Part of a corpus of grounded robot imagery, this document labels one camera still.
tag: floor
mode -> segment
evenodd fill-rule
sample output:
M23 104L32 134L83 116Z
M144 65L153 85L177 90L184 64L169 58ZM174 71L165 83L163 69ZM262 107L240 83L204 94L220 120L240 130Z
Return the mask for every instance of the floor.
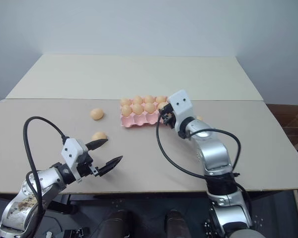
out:
M180 211L189 226L193 238L204 238L203 223L208 217L208 199L189 198L189 194L176 197L141 197L129 199L94 198L93 196L74 196L73 204L79 204L74 215L62 215L48 211L36 234L45 238L46 232L57 235L64 229L90 227L91 235L97 237L104 219L112 212L127 209L135 215L136 238L165 237L163 221L170 209ZM8 200L0 198L0 216ZM298 216L292 191L279 192L253 201L254 225L266 238L298 238Z

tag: pink plastic egg carton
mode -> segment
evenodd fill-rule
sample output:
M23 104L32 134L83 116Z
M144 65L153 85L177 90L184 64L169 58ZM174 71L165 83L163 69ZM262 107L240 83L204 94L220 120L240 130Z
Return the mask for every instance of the pink plastic egg carton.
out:
M123 116L122 114L120 114L120 118L121 118L121 126L124 127L131 127L133 125L138 125L138 126L142 126L144 124L156 124L156 122L158 121L158 117L159 117L159 111L157 109L157 106L159 103L157 103L156 101L153 102L156 110L150 114L148 112L146 112L145 110L140 114L137 115L134 112L132 112L128 117Z

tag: white table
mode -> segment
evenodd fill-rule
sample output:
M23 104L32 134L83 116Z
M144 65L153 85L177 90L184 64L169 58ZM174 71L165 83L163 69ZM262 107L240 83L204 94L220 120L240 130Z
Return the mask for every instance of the white table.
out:
M188 75L185 82L191 82L191 84L186 83L185 89L191 99L194 99L196 115L201 115L211 126L236 134L242 143L240 161L236 167L236 171L240 172L241 176L237 178L237 181L247 190L298 188L298 153L234 58L210 58L208 61L209 58L180 58L179 60L178 58L149 57L135 60L131 57L113 57L115 63L112 64L108 73L117 77L113 77L111 82L117 83L123 80L128 85L131 83L128 79L134 80L136 77L133 75L136 74L133 71L124 72L121 69L121 78L118 78L119 74L113 72L118 72L119 60L121 64L129 64L127 62L133 64L136 61L135 70L143 72L143 78L148 75L158 75L154 70L155 67L148 71L146 68L148 64L145 63L147 61L151 62L150 65L156 64L156 67L161 65L161 62L165 65L172 65L170 68L162 67L166 69L164 73L168 74L164 77L164 83L159 84L162 80L159 78L156 86L149 87L150 91L147 92L143 91L142 84L137 84L126 88L127 91L124 94L107 81L100 80L101 76L97 77L99 67L95 67L92 63L88 64L88 62L102 62L101 58L101 56L45 55L14 88L8 99L0 102L0 192L17 192L25 174L30 170L22 141L22 127L30 116L46 117L68 135L85 142L89 142L96 131L105 131L109 141L103 147L90 153L97 166L102 166L116 156L124 156L121 163L107 175L101 178L85 177L80 184L74 182L64 192L205 191L206 184L203 180L178 171L164 159L157 146L154 126L132 128L120 126L119 101L115 99L122 95L127 97L133 97L136 94L168 95L174 92L170 92L169 85L177 85L178 88L175 91L183 88L181 85L184 85L184 82L179 82L179 77L177 78L176 74L172 76L170 72L171 68L176 65L174 62L179 61L186 65L182 71L184 75ZM104 58L109 66L110 57ZM201 67L193 67L196 72L191 74L190 63L186 64L185 59L197 60ZM179 63L176 66L177 72L181 71L179 69L181 65ZM66 69L74 71L75 76ZM199 73L205 76L197 80L195 77ZM207 74L214 80L205 79ZM65 83L66 78L71 82L70 84ZM79 82L85 86L80 86L80 83L75 82L75 78L79 78ZM32 91L32 80L36 85L33 88L36 93ZM99 84L103 84L102 89L96 86ZM223 84L226 85L226 90L219 87ZM215 101L212 92L217 94L218 89L222 93L218 94L220 100ZM40 99L34 99L34 95L40 95L37 96ZM99 121L94 121L89 117L90 110L96 107L103 108L106 113L105 117ZM196 159L195 152L187 140L182 140L174 130L165 126L161 127L160 134L170 157L188 170L196 173L202 171L200 162ZM222 135L220 138L227 146L233 160L236 153L235 142ZM58 134L48 125L33 121L29 127L29 141L38 169L48 168L58 161L63 163L60 155L62 143ZM10 176L3 177L2 170Z

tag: white wall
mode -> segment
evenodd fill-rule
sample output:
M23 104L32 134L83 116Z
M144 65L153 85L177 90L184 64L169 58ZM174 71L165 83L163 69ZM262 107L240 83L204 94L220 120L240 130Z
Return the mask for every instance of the white wall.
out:
M42 53L237 56L298 104L298 0L0 0L0 99Z

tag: brown egg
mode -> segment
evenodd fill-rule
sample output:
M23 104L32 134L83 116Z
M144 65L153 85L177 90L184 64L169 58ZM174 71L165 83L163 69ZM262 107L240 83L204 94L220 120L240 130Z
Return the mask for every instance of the brown egg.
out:
M104 116L104 111L101 108L95 108L90 111L90 116L94 120L99 120Z
M122 98L121 100L120 100L120 105L121 106L123 106L123 105L130 105L131 104L131 101L130 101L130 99L128 99L128 98Z
M128 105L123 105L121 108L121 114L125 117L128 117L132 112L133 110Z
M152 114L155 111L155 105L153 103L146 103L145 111L149 114Z
M168 102L159 103L157 109L162 109Z
M140 96L135 96L134 99L133 99L134 104L141 104L143 102L144 101L143 101L142 97L140 97Z
M145 103L153 103L154 102L154 98L151 95L147 95L144 97L144 102Z
M143 113L144 108L140 105L140 104L134 104L133 105L133 112L137 115L140 115L141 113Z
M165 96L157 96L157 97L155 98L155 101L156 101L157 103L163 103L163 102L165 102L165 100L166 100L166 97L165 97Z
M104 132L101 132L101 131L96 132L96 133L91 137L92 140L99 140L99 139L106 139L106 138L107 138L106 134L105 134Z

